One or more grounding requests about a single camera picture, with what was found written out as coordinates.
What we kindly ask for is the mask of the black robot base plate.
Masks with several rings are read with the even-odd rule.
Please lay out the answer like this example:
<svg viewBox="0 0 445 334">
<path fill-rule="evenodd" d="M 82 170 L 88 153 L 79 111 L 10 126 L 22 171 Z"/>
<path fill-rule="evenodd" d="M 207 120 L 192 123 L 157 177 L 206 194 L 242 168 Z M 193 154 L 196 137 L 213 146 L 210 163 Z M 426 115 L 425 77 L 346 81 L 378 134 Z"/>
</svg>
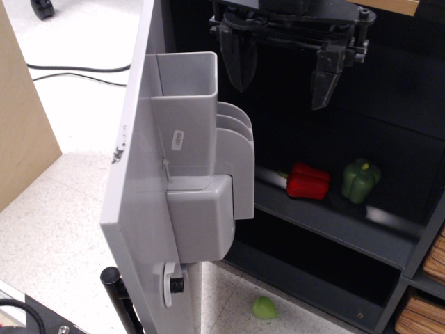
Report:
<svg viewBox="0 0 445 334">
<path fill-rule="evenodd" d="M 1 333 L 86 333 L 25 294 L 1 292 Z"/>
</svg>

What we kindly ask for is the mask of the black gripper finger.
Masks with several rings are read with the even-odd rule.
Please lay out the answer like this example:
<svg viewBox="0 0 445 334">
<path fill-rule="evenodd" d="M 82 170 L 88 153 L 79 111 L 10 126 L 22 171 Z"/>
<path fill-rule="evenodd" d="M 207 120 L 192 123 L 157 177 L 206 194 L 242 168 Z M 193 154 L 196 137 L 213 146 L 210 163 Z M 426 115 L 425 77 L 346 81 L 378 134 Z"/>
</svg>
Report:
<svg viewBox="0 0 445 334">
<path fill-rule="evenodd" d="M 257 68 L 257 44 L 250 33 L 235 29 L 223 21 L 218 26 L 220 52 L 233 87 L 247 90 Z"/>
<path fill-rule="evenodd" d="M 344 69 L 346 47 L 324 44 L 316 52 L 316 67 L 311 79 L 311 107 L 313 110 L 325 108 Z"/>
</svg>

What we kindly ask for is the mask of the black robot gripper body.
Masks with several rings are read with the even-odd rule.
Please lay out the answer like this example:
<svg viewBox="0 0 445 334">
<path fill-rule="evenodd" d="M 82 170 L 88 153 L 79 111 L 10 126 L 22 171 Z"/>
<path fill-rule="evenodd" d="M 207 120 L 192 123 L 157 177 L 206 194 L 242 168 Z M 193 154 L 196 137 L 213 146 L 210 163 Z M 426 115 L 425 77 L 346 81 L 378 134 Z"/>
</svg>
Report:
<svg viewBox="0 0 445 334">
<path fill-rule="evenodd" d="M 353 65 L 364 62 L 375 19 L 372 10 L 348 1 L 214 1 L 209 24 L 219 42 L 226 31 L 252 44 L 337 50 L 343 64 Z"/>
</svg>

